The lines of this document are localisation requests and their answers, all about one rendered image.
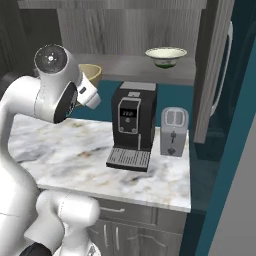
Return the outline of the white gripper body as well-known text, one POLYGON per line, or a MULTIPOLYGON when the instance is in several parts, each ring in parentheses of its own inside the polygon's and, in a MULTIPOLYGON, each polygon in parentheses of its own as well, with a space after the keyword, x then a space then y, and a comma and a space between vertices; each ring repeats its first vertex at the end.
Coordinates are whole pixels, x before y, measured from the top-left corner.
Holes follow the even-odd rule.
POLYGON ((95 109, 101 103, 98 92, 86 96, 85 105, 90 109, 95 109))

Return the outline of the tan bowl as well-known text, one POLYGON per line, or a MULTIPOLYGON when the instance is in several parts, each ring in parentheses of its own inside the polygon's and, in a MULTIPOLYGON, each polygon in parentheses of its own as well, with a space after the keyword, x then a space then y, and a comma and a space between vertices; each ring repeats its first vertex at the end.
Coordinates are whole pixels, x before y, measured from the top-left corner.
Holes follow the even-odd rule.
POLYGON ((102 79, 102 68, 94 64, 80 64, 79 68, 86 75, 88 80, 95 87, 98 87, 98 83, 102 79))

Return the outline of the white bowl with green rim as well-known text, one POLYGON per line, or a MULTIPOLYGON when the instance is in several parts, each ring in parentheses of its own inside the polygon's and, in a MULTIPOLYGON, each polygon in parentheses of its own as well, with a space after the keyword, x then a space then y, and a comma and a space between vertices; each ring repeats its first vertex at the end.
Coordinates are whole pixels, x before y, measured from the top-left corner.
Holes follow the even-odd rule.
POLYGON ((177 47, 158 47, 148 49, 145 55, 153 60, 156 67, 162 69, 172 68, 177 61, 187 55, 187 51, 177 47))

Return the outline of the black coffee machine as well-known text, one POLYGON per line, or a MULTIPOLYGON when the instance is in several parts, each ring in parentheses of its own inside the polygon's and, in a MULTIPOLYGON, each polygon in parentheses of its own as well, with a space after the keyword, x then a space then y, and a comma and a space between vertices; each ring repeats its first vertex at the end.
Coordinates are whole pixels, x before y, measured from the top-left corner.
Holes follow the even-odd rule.
POLYGON ((123 82, 111 100, 114 145, 108 167, 146 172, 155 136, 158 88, 155 83, 123 82))

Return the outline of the grey wooden shelf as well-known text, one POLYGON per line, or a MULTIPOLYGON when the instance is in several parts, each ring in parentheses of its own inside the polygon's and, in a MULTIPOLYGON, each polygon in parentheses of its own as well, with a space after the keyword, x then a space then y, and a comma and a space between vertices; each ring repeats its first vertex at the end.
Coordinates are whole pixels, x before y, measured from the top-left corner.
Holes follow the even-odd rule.
POLYGON ((161 69, 146 56, 75 54, 74 57, 79 64, 100 66, 104 80, 194 85, 196 64, 193 58, 181 58, 174 67, 161 69))

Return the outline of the grey toaster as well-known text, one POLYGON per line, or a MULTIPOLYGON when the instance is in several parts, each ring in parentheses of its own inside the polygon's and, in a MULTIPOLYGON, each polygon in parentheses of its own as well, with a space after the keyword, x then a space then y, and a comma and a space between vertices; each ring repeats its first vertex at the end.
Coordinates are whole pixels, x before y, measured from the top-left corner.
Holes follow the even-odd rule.
POLYGON ((181 157, 189 125, 188 112, 180 107, 166 107, 161 113, 160 154, 181 157))

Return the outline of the grey wooden tall side panel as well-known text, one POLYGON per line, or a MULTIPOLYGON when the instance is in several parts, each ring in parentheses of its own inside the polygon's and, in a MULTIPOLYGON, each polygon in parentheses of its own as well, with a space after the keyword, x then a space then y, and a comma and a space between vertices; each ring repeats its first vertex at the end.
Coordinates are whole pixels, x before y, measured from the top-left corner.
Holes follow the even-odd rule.
POLYGON ((196 48, 194 82, 194 142, 204 143, 227 53, 227 33, 235 0, 207 0, 196 48))

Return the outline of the grey drawer front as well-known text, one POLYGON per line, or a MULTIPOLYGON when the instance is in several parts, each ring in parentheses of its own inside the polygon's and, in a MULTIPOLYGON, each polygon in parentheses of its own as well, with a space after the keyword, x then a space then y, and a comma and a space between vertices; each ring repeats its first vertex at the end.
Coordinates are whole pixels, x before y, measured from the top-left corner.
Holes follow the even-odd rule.
POLYGON ((101 210, 101 218, 142 223, 146 225, 156 225, 157 210, 155 208, 107 199, 98 199, 98 202, 100 207, 125 209, 124 213, 113 213, 101 210))

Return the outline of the grey cupboard door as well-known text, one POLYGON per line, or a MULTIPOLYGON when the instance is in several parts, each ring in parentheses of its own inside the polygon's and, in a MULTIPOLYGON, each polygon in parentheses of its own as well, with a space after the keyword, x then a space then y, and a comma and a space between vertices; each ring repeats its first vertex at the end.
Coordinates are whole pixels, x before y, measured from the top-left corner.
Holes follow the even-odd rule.
POLYGON ((102 256, 113 256, 113 239, 111 223, 105 220, 98 220, 88 230, 92 242, 98 247, 102 256), (107 224, 107 235, 109 247, 104 244, 103 225, 107 224))
POLYGON ((112 224, 115 256, 179 256, 182 236, 180 234, 112 224), (115 227, 119 227, 120 250, 116 249, 115 227))

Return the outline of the teal fridge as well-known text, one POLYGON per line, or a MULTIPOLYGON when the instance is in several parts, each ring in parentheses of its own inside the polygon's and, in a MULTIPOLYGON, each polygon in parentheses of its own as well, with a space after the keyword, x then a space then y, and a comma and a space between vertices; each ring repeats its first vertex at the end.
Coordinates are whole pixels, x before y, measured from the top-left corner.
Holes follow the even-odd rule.
POLYGON ((235 0, 231 21, 233 42, 222 94, 206 142, 195 146, 191 159, 194 217, 185 256, 208 256, 212 232, 207 228, 220 218, 256 110, 250 95, 254 89, 244 79, 256 39, 256 0, 235 0))

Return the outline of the grey wooden wall cupboard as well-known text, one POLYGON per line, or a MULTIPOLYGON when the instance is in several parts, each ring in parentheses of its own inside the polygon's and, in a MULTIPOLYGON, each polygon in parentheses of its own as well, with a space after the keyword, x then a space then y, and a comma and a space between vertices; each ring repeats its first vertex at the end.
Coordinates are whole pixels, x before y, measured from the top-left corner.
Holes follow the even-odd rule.
POLYGON ((18 0, 21 9, 57 12, 61 40, 74 53, 142 56, 150 48, 196 52, 207 0, 18 0))

